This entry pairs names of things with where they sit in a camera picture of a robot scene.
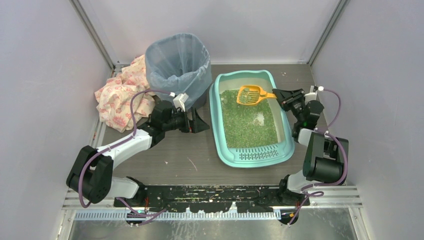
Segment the orange litter scoop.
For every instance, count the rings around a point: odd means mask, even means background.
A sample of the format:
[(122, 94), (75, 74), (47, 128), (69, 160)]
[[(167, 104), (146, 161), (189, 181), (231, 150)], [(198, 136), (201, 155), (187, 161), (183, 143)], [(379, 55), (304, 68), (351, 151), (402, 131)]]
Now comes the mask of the orange litter scoop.
[(277, 96), (258, 85), (242, 85), (236, 96), (236, 102), (244, 106), (256, 106), (265, 99), (277, 99)]

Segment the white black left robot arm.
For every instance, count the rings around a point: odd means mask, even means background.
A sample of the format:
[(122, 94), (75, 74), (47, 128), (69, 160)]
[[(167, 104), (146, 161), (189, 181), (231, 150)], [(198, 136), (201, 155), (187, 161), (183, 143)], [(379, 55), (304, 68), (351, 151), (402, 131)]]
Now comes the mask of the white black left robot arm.
[(113, 170), (132, 156), (156, 146), (168, 131), (195, 134), (209, 128), (194, 107), (186, 112), (169, 101), (160, 101), (135, 132), (99, 148), (84, 146), (67, 176), (66, 185), (78, 193), (84, 208), (87, 207), (85, 200), (98, 204), (105, 198), (113, 198), (115, 207), (125, 204), (141, 207), (148, 198), (146, 186), (133, 177), (114, 177)]

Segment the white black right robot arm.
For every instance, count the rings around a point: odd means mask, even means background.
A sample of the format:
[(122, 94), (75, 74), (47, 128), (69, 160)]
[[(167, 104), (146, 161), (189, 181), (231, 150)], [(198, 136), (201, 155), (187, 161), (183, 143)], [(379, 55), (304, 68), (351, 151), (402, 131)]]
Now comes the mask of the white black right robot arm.
[(317, 100), (317, 93), (322, 90), (317, 86), (312, 86), (308, 94), (303, 89), (272, 90), (280, 107), (296, 119), (291, 130), (293, 140), (306, 147), (302, 170), (280, 180), (276, 199), (282, 205), (299, 204), (309, 196), (307, 190), (313, 187), (338, 186), (346, 180), (348, 140), (332, 138), (324, 130), (317, 129), (325, 108)]

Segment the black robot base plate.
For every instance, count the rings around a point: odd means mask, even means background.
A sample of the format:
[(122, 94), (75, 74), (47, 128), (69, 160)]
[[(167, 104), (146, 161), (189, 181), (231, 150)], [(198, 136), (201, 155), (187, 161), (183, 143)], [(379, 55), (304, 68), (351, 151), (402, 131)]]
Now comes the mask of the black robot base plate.
[(115, 207), (148, 208), (171, 213), (267, 213), (275, 207), (299, 207), (305, 195), (277, 185), (143, 185), (133, 198), (115, 198)]

